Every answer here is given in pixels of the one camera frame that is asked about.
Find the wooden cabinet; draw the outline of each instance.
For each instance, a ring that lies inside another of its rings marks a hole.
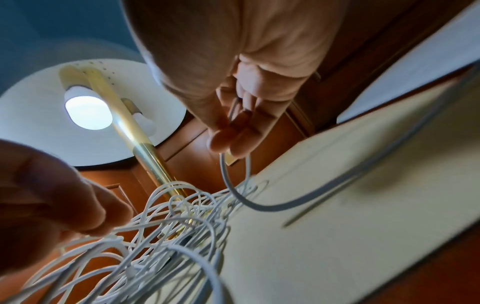
[[[313,134],[336,117],[390,65],[473,0],[355,0],[325,60],[290,112]]]

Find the hand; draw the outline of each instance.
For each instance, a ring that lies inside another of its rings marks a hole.
[[[248,155],[325,57],[348,0],[123,0],[153,76],[210,130],[209,148]],[[242,98],[229,123],[223,107]]]
[[[0,276],[35,264],[77,233],[105,235],[132,216],[61,160],[0,140]]]

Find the brass pole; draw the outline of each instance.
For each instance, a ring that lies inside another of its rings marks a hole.
[[[143,130],[133,118],[129,109],[110,87],[108,82],[105,81],[99,70],[87,68],[84,70],[84,72],[82,72],[73,66],[68,66],[63,68],[59,75],[64,87],[66,84],[70,84],[71,86],[73,80],[66,80],[62,78],[71,78],[69,75],[74,75],[75,82],[83,86],[89,84],[89,87],[101,96],[101,98],[110,108],[115,130],[125,141],[128,148],[131,149],[133,155],[154,181],[156,186],[161,186],[175,180],[172,174],[167,170],[165,162],[158,156],[158,153],[148,136],[145,135]],[[182,189],[173,189],[168,192],[168,197],[177,195],[187,197]]]

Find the unlit light bulb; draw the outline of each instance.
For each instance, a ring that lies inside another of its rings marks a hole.
[[[153,136],[157,131],[157,126],[155,123],[145,117],[142,113],[134,113],[133,118],[136,120],[136,123],[140,126],[142,131],[148,136]]]
[[[65,92],[65,109],[71,120],[84,129],[105,129],[113,121],[105,101],[85,87],[75,86]]]

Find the gray cable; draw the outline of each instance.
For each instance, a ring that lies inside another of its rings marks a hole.
[[[461,91],[470,83],[471,80],[473,80],[477,76],[477,73],[479,72],[479,70],[480,70],[480,61],[477,61],[474,64],[474,68],[467,75],[465,75],[453,87],[447,89],[443,94],[441,94],[437,98],[437,100],[435,100],[430,111],[425,116],[423,116],[418,122],[416,122],[413,125],[413,127],[411,127],[398,139],[390,143],[384,149],[380,150],[376,155],[374,155],[373,157],[367,160],[362,161],[357,166],[351,168],[345,173],[332,179],[331,181],[327,182],[323,186],[299,198],[293,199],[285,203],[273,205],[273,206],[260,205],[248,200],[247,198],[243,197],[240,193],[238,193],[235,187],[232,185],[229,174],[227,172],[227,165],[225,164],[225,155],[221,154],[220,168],[221,168],[221,175],[223,177],[223,181],[225,182],[226,187],[230,190],[230,192],[233,194],[233,196],[236,199],[238,199],[245,206],[251,209],[254,209],[256,211],[263,211],[263,212],[284,211],[284,210],[295,208],[305,203],[308,203],[328,193],[329,191],[335,189],[336,187],[346,183],[352,178],[359,177],[360,175],[365,174],[366,172],[374,168],[377,164],[379,164],[382,160],[384,160],[385,158],[390,156],[392,153],[394,153],[396,150],[398,150],[400,146],[402,146],[406,141],[411,139],[420,130],[422,130],[433,118],[438,116],[449,105],[453,104],[457,100],[457,97],[459,96]]]

